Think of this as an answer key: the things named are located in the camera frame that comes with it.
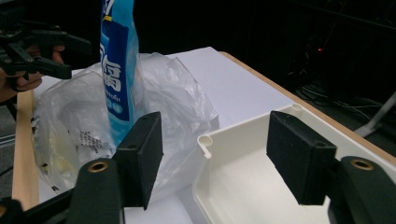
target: white box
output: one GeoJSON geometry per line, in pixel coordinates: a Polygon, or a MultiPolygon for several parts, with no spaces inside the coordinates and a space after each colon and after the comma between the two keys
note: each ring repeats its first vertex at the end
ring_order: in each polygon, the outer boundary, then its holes
{"type": "MultiPolygon", "coordinates": [[[[297,117],[337,146],[336,159],[357,156],[379,164],[396,182],[396,168],[300,105],[278,111],[297,117]]],[[[208,223],[330,223],[323,205],[299,205],[266,155],[269,113],[199,136],[204,161],[194,199],[208,223]]]]}

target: wooden edge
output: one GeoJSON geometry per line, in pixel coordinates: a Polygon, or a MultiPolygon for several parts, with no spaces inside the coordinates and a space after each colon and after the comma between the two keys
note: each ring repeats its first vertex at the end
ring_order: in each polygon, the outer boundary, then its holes
{"type": "Polygon", "coordinates": [[[34,103],[33,91],[18,93],[12,199],[20,201],[24,211],[39,204],[31,125],[34,103]]]}
{"type": "Polygon", "coordinates": [[[301,98],[297,97],[296,95],[294,95],[293,93],[285,90],[284,88],[282,88],[281,86],[277,85],[274,81],[270,80],[268,77],[263,76],[262,74],[260,74],[259,72],[255,71],[254,69],[252,69],[251,67],[247,66],[246,64],[242,63],[241,61],[237,60],[234,56],[232,56],[231,54],[224,52],[224,51],[220,51],[220,53],[222,55],[224,55],[225,57],[227,57],[228,59],[230,59],[231,61],[233,61],[234,63],[237,63],[238,65],[240,65],[241,67],[245,68],[246,70],[249,71],[249,73],[253,74],[254,76],[258,77],[259,79],[261,79],[262,81],[268,83],[269,85],[271,85],[272,87],[274,87],[276,90],[282,92],[283,94],[285,94],[287,97],[289,97],[292,101],[294,101],[295,103],[302,105],[303,107],[307,108],[308,110],[310,110],[312,113],[314,113],[316,116],[320,117],[321,119],[323,119],[324,121],[326,121],[327,123],[329,123],[330,125],[332,125],[335,129],[337,129],[338,131],[340,131],[341,133],[345,134],[346,136],[350,137],[352,140],[354,140],[355,142],[361,144],[362,146],[368,148],[369,150],[373,151],[375,154],[377,154],[378,156],[380,156],[381,158],[383,158],[384,160],[392,163],[393,165],[396,165],[396,158],[393,157],[392,155],[388,154],[388,152],[384,151],[383,149],[377,147],[376,145],[372,144],[371,142],[367,141],[366,139],[362,138],[361,136],[359,136],[358,134],[352,132],[351,130],[349,130],[347,127],[345,127],[344,125],[338,123],[336,120],[328,117],[327,115],[325,115],[324,113],[322,113],[321,111],[317,110],[316,108],[314,108],[312,105],[310,105],[309,103],[303,101],[301,98]]]}

